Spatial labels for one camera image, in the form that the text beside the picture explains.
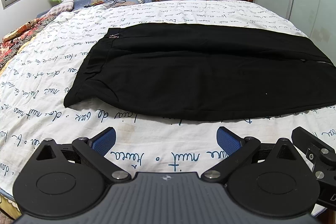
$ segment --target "handwritten script pattern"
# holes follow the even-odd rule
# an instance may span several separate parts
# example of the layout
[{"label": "handwritten script pattern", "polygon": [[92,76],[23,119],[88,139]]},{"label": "handwritten script pattern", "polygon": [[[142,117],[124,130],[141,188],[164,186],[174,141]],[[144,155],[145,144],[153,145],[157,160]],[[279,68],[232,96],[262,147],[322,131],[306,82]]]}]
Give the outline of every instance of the handwritten script pattern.
[{"label": "handwritten script pattern", "polygon": [[292,130],[302,126],[336,144],[335,107],[222,122],[146,117],[98,99],[65,109],[64,96],[80,65],[108,28],[146,22],[262,28],[305,36],[288,20],[244,1],[167,1],[64,12],[14,57],[0,77],[0,188],[12,194],[15,178],[43,139],[71,143],[107,127],[114,127],[117,136],[105,157],[132,175],[137,171],[201,174],[227,156],[216,141],[219,126],[268,143],[290,138]]}]

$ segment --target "white wall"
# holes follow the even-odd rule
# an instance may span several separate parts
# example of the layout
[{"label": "white wall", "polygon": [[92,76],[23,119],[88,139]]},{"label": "white wall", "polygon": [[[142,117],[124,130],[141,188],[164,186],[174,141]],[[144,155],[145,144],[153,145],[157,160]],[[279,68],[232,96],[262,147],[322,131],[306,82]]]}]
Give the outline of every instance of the white wall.
[{"label": "white wall", "polygon": [[3,9],[0,0],[0,39],[51,6],[50,0],[19,0]]}]

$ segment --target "blue gripper pad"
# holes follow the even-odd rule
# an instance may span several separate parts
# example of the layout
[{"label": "blue gripper pad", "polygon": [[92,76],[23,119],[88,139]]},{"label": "blue gripper pad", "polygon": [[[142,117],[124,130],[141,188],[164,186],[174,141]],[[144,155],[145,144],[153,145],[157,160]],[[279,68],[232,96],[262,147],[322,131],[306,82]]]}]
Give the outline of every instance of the blue gripper pad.
[{"label": "blue gripper pad", "polygon": [[92,143],[92,149],[103,157],[116,143],[116,131],[112,128],[106,133],[104,131],[101,136]]},{"label": "blue gripper pad", "polygon": [[228,156],[242,147],[241,141],[235,139],[222,128],[218,128],[217,130],[217,143]]}]

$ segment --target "folded black trousers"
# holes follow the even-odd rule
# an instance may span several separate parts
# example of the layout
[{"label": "folded black trousers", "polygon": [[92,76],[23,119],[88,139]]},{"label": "folded black trousers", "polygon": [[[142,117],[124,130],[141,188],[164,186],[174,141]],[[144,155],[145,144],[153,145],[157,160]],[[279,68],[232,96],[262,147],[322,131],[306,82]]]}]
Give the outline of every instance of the folded black trousers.
[{"label": "folded black trousers", "polygon": [[111,28],[64,99],[134,113],[220,121],[336,104],[336,68],[313,42],[262,29],[145,23]]}]

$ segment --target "metal screw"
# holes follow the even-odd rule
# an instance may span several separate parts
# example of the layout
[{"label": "metal screw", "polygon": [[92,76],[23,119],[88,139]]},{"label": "metal screw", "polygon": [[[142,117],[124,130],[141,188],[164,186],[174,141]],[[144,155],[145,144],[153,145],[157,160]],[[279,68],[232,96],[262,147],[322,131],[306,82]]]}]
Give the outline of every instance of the metal screw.
[{"label": "metal screw", "polygon": [[128,177],[128,173],[120,170],[120,171],[115,171],[112,173],[112,178],[114,179],[125,179]]},{"label": "metal screw", "polygon": [[324,178],[324,173],[322,171],[317,171],[315,173],[315,176],[318,178],[318,179],[322,179]]},{"label": "metal screw", "polygon": [[322,152],[323,154],[328,154],[328,153],[329,153],[329,150],[326,149],[326,148],[322,148],[322,149],[321,149],[321,152]]},{"label": "metal screw", "polygon": [[221,173],[216,170],[207,170],[204,173],[204,176],[208,179],[218,179],[221,176]]}]

